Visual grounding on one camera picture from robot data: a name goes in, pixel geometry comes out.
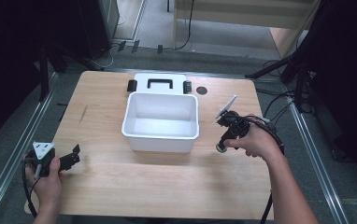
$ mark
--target black cable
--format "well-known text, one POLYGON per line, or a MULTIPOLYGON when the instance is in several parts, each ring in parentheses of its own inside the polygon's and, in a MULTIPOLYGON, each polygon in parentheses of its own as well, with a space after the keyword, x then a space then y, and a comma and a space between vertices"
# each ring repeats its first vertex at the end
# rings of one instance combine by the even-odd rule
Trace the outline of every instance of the black cable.
POLYGON ((191 21, 193 19, 193 3, 195 2, 195 0, 193 0, 193 2, 191 3, 191 13, 190 13, 190 21, 188 22, 188 37, 187 37, 187 41, 185 42, 185 44, 179 48, 176 48, 174 50, 181 50, 183 49, 187 44, 188 41, 190 41, 190 37, 191 37, 191 21))
MULTIPOLYGON (((265 68, 267 67, 266 65, 267 65, 268 63, 278 63, 278 62, 279 62, 279 60, 266 61, 266 62, 263 64, 263 69, 265 69, 265 68)), ((275 69, 276 71, 278 71, 277 74, 272 74, 272 73, 271 73, 272 71, 271 71, 271 72, 268 73, 268 75, 271 76, 271 77, 279 77, 279 76, 281 76, 282 72, 280 72, 280 70, 279 70, 281 67, 275 69)))
POLYGON ((30 209, 31 214, 33 217, 36 217, 36 208, 34 207, 34 204, 31 200, 31 191, 29 192, 29 189, 27 188, 27 178, 26 178, 26 166, 28 165, 28 160, 24 160, 22 164, 22 169, 21 169, 21 178, 23 181, 23 188, 24 188, 24 194, 26 195, 27 202, 28 202, 28 207, 30 209))
POLYGON ((264 224, 266 222, 266 218, 268 217, 268 213, 272 207, 272 193, 269 195, 268 203, 266 204, 266 208, 263 213, 263 217, 261 218, 260 223, 264 224))
MULTIPOLYGON (((259 88, 256 88, 255 90, 256 90, 257 92, 265 93, 265 94, 268 94, 268 95, 281 95, 281 94, 283 94, 282 92, 278 92, 278 91, 268 91, 268 90, 259 89, 259 88)), ((284 94, 284 96, 294 97, 294 95, 289 94, 289 93, 284 94)))
POLYGON ((282 97, 282 96, 285 96, 285 95, 286 95, 287 93, 289 93, 289 92, 295 92, 295 91, 285 91, 285 92, 279 94, 277 97, 275 97, 275 98, 269 103, 269 105, 266 107, 266 110, 265 110, 265 112, 264 112, 264 118, 266 118, 266 114, 268 113, 268 110, 269 110, 269 108, 271 107, 271 105, 272 105, 275 101, 277 101, 278 98, 280 98, 280 97, 282 97))
POLYGON ((283 109, 281 109, 278 114, 273 118, 273 119, 277 119, 274 123, 274 125, 277 125, 279 119, 283 116, 283 114, 286 112, 287 108, 293 104, 293 101, 289 102, 286 106, 283 107, 283 109))
POLYGON ((31 189, 30 189, 30 196, 31 196, 31 194, 33 193, 33 190, 34 190, 34 188, 36 187, 36 184, 38 183, 38 181, 41 179, 41 177, 39 177, 37 180, 36 180, 36 182, 34 183, 34 185, 31 187, 31 189))

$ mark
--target white plastic bin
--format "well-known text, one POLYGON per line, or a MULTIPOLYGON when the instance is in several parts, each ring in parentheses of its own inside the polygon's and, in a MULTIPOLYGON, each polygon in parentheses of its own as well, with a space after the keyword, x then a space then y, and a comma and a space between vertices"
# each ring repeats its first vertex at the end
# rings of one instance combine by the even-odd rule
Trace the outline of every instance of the white plastic bin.
POLYGON ((183 94, 185 76, 137 74, 135 80, 137 91, 129 95, 121 129, 131 149, 190 152, 199 135, 198 101, 183 94), (168 83, 148 84, 154 79, 172 80, 173 88, 168 83))

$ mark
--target gray floor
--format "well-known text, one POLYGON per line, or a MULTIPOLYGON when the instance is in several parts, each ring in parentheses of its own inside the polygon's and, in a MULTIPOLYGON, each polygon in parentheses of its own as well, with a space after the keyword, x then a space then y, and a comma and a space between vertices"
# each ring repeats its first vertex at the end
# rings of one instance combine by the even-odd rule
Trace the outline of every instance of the gray floor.
POLYGON ((134 40, 146 0, 117 0, 120 19, 115 38, 134 40))
MULTIPOLYGON (((165 7, 165 1, 147 0, 145 11, 136 34, 136 39, 140 40, 140 46, 153 48, 153 46, 158 44, 163 44, 167 47, 171 45, 171 33, 165 32, 165 30, 169 28, 168 19, 158 20, 151 19, 150 17, 147 19, 147 13, 150 12, 151 8, 160 10, 160 15, 166 17, 171 16, 171 13, 169 14, 166 12, 165 7), (166 21, 165 28, 152 28, 155 27, 155 21, 152 20, 166 21)), ((208 73, 210 76, 243 78, 244 75, 261 70, 268 60, 278 59, 278 53, 276 49, 273 49, 272 37, 264 28, 260 28, 260 30, 258 29, 259 28, 254 28, 253 32, 260 32, 259 34, 255 34, 252 37, 251 35, 248 36, 248 42, 246 43, 247 48, 249 49, 243 50, 242 55, 233 53, 229 47, 236 46, 241 42, 236 42, 235 40, 236 35, 239 35, 235 35, 237 31, 232 32, 233 39, 225 37, 210 38, 210 41, 213 40, 215 42, 210 43, 209 47, 205 48, 205 51, 203 51, 201 46, 202 43, 207 42, 205 41, 207 38, 201 35, 203 33, 197 35, 194 29, 192 45, 189 45, 189 47, 191 47, 190 49, 185 49, 183 51, 165 50, 163 54, 157 54, 154 49, 140 49, 137 53, 131 53, 130 47, 127 47, 121 52, 112 50, 111 55, 114 58, 114 61, 111 66, 106 68, 106 70, 163 70, 193 72, 195 75, 199 75, 199 73, 208 73)), ((215 33, 214 35, 219 34, 218 31, 202 32, 215 33)), ((45 117, 41 120, 39 128, 36 130, 33 137, 36 141, 51 141, 53 139, 59 125, 59 118, 64 113, 64 106, 58 104, 67 104, 69 102, 79 76, 81 72, 85 70, 80 64, 69 60, 67 60, 67 62, 69 64, 69 69, 66 74, 59 75, 60 79, 56 85, 56 92, 51 99, 45 117)), ((99 59, 98 62, 108 64, 110 62, 110 56, 107 54, 99 59)), ((283 86, 273 75, 262 77, 260 80, 256 81, 256 87, 270 91, 283 91, 283 86)), ((22 131, 36 109, 38 95, 39 88, 35 89, 34 92, 27 97, 21 107, 10 117, 6 125, 0 131, 0 174, 4 168, 3 165, 10 157, 12 149, 17 144, 22 131)), ((265 110, 274 97, 260 92, 258 93, 258 96, 262 110, 265 110)), ((288 104, 286 99, 278 100, 272 106, 269 116, 272 117, 276 115, 286 104, 288 104)), ((340 201, 344 206, 349 223, 357 223, 357 164, 335 161, 330 154, 329 145, 316 118, 313 115, 308 114, 304 114, 304 117, 312 137, 316 142, 323 164, 326 167, 340 201)), ((284 113, 277 128, 278 135, 286 144, 286 155, 294 175, 320 223, 334 223, 335 221, 329 205, 326 202, 320 182, 315 175, 314 168, 307 154, 304 141, 302 140, 290 110, 284 113)), ((32 217, 23 212, 24 201, 24 193, 21 186, 21 174, 18 171, 13 176, 9 187, 7 188, 7 192, 0 203, 0 223, 31 222, 33 220, 32 217)), ((91 217, 75 218, 75 223, 103 223, 103 221, 105 221, 104 223, 112 223, 111 217, 100 218, 102 219, 92 219, 91 217)), ((58 223, 71 223, 72 219, 71 216, 59 216, 58 223)), ((246 223, 257 222, 258 221, 256 220, 246 221, 246 223)))

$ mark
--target wire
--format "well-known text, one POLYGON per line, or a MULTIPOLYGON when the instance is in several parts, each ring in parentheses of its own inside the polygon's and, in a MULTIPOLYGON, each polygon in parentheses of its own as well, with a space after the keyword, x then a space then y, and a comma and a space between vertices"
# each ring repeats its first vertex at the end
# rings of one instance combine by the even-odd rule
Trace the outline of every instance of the wire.
POLYGON ((35 209, 35 207, 33 205, 33 202, 31 200, 31 193, 33 191, 34 186, 36 185, 36 183, 38 182, 38 180, 41 177, 38 178, 38 180, 32 186, 32 190, 29 192, 29 189, 27 188, 27 179, 26 179, 26 166, 28 165, 28 161, 29 161, 28 159, 23 161, 23 165, 22 165, 22 169, 21 169, 21 178, 22 178, 22 181, 23 181, 23 188, 24 188, 24 193, 25 193, 26 198, 27 198, 28 207, 29 207, 30 212, 33 215, 33 217, 36 217, 37 213, 36 213, 36 209, 35 209))
MULTIPOLYGON (((259 88, 256 88, 255 90, 257 92, 265 93, 265 94, 268 94, 268 95, 281 95, 282 94, 281 92, 278 92, 278 91, 268 91, 268 90, 259 89, 259 88)), ((293 95, 289 94, 289 93, 285 94, 285 96, 293 97, 293 95)))
POLYGON ((288 108, 290 105, 292 105, 292 104, 293 104, 293 101, 289 102, 287 105, 285 105, 285 106, 283 107, 283 109, 281 109, 281 110, 277 113, 277 115, 276 115, 274 118, 271 119, 271 121, 274 120, 274 119, 276 119, 274 125, 277 125, 279 119, 283 116, 284 113, 286 113, 287 108, 288 108))
POLYGON ((118 22, 118 25, 122 25, 122 24, 126 21, 126 19, 125 19, 123 16, 121 16, 121 15, 120 15, 120 18, 122 18, 122 19, 123 19, 123 21, 118 22))
POLYGON ((266 222, 266 218, 268 217, 268 213, 269 210, 271 210, 271 207, 272 207, 272 193, 269 195, 268 203, 266 204, 266 208, 264 210, 260 223, 264 224, 266 222))
MULTIPOLYGON (((263 68, 266 68, 266 65, 267 65, 268 63, 278 63, 278 62, 280 62, 280 60, 270 60, 270 61, 266 61, 266 62, 264 63, 264 65, 263 65, 263 68)), ((276 71, 278 71, 277 74, 272 74, 272 73, 271 73, 272 71, 271 71, 271 72, 268 73, 268 75, 270 75, 270 76, 272 76, 272 77, 279 77, 279 76, 281 76, 282 72, 280 72, 280 70, 279 70, 281 67, 275 69, 276 71)))
MULTIPOLYGON (((189 29, 187 20, 184 20, 184 24, 185 24, 185 28, 189 29)), ((190 43, 190 47, 187 50, 190 50, 193 48, 193 42, 190 39, 189 39, 189 43, 190 43)))
POLYGON ((191 37, 191 21, 193 20, 193 3, 194 2, 195 1, 193 0, 193 2, 191 3, 191 14, 190 14, 190 21, 188 22, 188 37, 187 37, 187 41, 184 43, 184 45, 182 45, 181 47, 176 48, 174 50, 183 49, 188 44, 188 41, 190 41, 190 37, 191 37))
POLYGON ((266 107, 266 110, 265 110, 265 112, 264 112, 264 118, 266 118, 266 114, 268 113, 268 110, 269 110, 269 108, 271 107, 271 105, 272 105, 275 101, 277 101, 278 98, 283 97, 283 96, 286 96, 286 94, 289 93, 289 92, 294 92, 294 91, 285 91, 285 92, 279 94, 277 97, 275 97, 275 98, 269 103, 269 105, 266 107))
POLYGON ((110 62, 108 65, 101 65, 101 64, 95 62, 94 60, 92 60, 92 62, 93 62, 94 64, 96 64, 97 66, 100 66, 100 67, 102 67, 102 68, 107 68, 107 67, 109 67, 110 65, 112 65, 112 64, 114 63, 114 58, 112 57, 111 51, 112 51, 113 49, 115 49, 116 47, 118 47, 118 46, 119 46, 119 45, 112 46, 111 49, 108 51, 108 54, 109 54, 109 56, 111 57, 111 62, 110 62))

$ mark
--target box handle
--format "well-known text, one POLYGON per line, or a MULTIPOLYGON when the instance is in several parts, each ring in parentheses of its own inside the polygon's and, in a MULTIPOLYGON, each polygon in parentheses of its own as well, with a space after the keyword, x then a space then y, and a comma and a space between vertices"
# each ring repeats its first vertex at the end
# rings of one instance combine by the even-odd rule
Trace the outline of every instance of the box handle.
POLYGON ((169 84, 169 89, 173 89, 173 80, 172 79, 155 79, 151 78, 148 81, 147 88, 149 89, 151 87, 152 82, 157 82, 157 83, 168 83, 169 84))

